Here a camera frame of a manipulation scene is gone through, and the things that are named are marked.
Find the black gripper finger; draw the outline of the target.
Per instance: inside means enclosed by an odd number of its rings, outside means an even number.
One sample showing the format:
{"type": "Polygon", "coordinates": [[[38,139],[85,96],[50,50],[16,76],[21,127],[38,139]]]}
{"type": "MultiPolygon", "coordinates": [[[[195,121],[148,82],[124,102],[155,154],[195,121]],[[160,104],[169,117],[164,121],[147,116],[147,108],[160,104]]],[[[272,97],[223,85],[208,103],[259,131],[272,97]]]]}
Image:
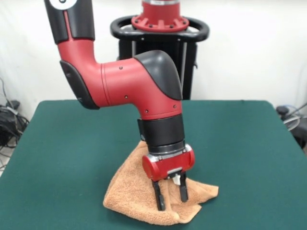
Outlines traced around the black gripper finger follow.
{"type": "Polygon", "coordinates": [[[153,186],[154,193],[155,193],[155,199],[156,199],[158,211],[165,211],[165,209],[166,209],[165,200],[164,200],[164,197],[161,193],[158,181],[152,181],[152,186],[153,186]]]}
{"type": "Polygon", "coordinates": [[[182,202],[187,202],[189,199],[186,178],[187,178],[186,173],[183,172],[180,175],[180,180],[179,180],[180,181],[180,185],[179,185],[180,199],[182,202]]]}

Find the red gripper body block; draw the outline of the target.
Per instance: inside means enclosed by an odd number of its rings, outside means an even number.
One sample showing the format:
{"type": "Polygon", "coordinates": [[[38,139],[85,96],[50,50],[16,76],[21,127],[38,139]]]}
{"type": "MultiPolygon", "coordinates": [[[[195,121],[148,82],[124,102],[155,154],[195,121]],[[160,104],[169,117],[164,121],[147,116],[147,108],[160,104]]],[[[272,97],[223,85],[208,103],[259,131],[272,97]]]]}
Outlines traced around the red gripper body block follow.
{"type": "Polygon", "coordinates": [[[153,181],[160,181],[190,170],[195,163],[195,154],[192,147],[186,144],[182,151],[153,155],[148,153],[142,156],[142,167],[147,177],[153,181]]]}

